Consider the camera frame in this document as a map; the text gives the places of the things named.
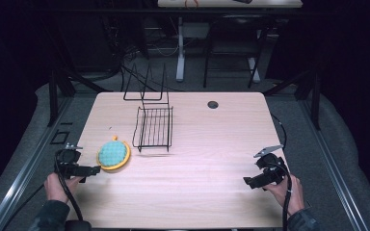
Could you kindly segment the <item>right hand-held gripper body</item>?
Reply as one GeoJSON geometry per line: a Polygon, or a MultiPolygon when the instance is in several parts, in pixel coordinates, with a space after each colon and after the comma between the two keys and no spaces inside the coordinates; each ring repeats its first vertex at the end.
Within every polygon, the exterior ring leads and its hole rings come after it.
{"type": "Polygon", "coordinates": [[[282,147],[282,144],[264,147],[254,155],[254,158],[258,159],[256,165],[263,170],[262,174],[267,180],[267,185],[272,183],[279,184],[288,173],[283,159],[274,154],[274,151],[282,147]]]}

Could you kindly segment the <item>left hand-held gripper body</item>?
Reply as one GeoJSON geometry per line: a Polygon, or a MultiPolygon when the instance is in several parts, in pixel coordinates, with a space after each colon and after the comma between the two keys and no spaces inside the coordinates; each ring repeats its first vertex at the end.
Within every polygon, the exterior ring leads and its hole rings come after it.
{"type": "Polygon", "coordinates": [[[65,179],[83,176],[83,169],[77,164],[80,155],[79,147],[68,143],[55,153],[55,172],[65,179]]]}

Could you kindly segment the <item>round teal yellow-rimmed pot holder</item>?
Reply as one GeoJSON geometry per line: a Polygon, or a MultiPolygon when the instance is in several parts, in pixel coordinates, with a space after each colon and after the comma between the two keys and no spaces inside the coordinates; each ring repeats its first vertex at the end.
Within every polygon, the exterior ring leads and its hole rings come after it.
{"type": "Polygon", "coordinates": [[[131,148],[117,136],[104,143],[96,154],[96,161],[103,170],[115,170],[124,166],[131,156],[131,148]]]}

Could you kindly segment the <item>black wire rack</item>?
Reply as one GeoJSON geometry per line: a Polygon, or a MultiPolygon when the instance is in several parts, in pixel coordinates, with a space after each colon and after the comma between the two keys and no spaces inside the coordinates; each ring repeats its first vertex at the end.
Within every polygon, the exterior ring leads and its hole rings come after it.
{"type": "Polygon", "coordinates": [[[127,70],[129,77],[123,100],[138,104],[132,144],[139,151],[145,148],[172,146],[173,106],[166,85],[167,71],[163,65],[160,76],[154,77],[149,65],[145,75],[135,64],[127,70]]]}

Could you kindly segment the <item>person's left hand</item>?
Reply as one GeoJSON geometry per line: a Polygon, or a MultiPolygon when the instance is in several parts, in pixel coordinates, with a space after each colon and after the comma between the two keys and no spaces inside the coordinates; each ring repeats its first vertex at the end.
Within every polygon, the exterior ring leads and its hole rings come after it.
{"type": "MultiPolygon", "coordinates": [[[[77,186],[81,180],[82,180],[82,177],[79,177],[79,176],[66,179],[66,185],[69,191],[71,192],[71,194],[75,193],[77,186]]],[[[48,200],[57,200],[57,201],[61,201],[64,203],[68,203],[68,197],[56,173],[50,173],[47,176],[44,182],[44,188],[45,188],[46,197],[48,200]]]]}

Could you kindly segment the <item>black metal stand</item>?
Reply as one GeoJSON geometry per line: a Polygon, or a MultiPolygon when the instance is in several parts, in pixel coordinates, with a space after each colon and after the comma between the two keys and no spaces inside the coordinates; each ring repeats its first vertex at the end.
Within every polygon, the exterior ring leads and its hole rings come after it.
{"type": "Polygon", "coordinates": [[[297,84],[294,96],[297,100],[311,99],[310,104],[310,120],[314,127],[319,130],[319,109],[320,109],[320,88],[321,88],[321,78],[318,75],[318,70],[316,68],[311,68],[309,70],[302,71],[298,75],[282,81],[275,87],[263,92],[265,96],[270,96],[276,94],[277,92],[286,89],[292,84],[297,84]]]}
{"type": "Polygon", "coordinates": [[[59,115],[58,90],[60,90],[65,97],[72,97],[75,94],[75,88],[71,84],[70,73],[66,69],[53,70],[49,78],[48,86],[50,118],[47,126],[50,127],[54,124],[59,115]]]}

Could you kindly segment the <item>black chair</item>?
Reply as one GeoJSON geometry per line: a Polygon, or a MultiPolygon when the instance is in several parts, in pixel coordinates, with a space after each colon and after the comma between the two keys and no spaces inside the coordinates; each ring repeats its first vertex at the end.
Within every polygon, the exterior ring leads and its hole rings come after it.
{"type": "Polygon", "coordinates": [[[225,15],[209,27],[204,47],[203,86],[208,78],[224,78],[225,73],[248,72],[248,87],[261,60],[266,37],[275,21],[266,15],[225,15]]]}

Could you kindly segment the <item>white table leg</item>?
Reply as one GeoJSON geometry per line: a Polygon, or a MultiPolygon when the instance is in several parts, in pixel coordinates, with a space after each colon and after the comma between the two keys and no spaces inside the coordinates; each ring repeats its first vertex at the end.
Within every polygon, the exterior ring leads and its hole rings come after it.
{"type": "Polygon", "coordinates": [[[182,18],[178,18],[178,58],[176,66],[176,81],[182,82],[184,80],[185,70],[185,53],[184,53],[184,37],[183,37],[183,21],[182,18]]]}

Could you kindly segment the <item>light wooden background table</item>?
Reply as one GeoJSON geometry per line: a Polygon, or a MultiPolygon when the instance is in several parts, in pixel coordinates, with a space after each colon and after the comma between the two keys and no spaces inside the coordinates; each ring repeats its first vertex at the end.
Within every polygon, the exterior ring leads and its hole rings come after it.
{"type": "Polygon", "coordinates": [[[158,0],[162,8],[284,8],[298,9],[303,6],[302,0],[158,0]]]}

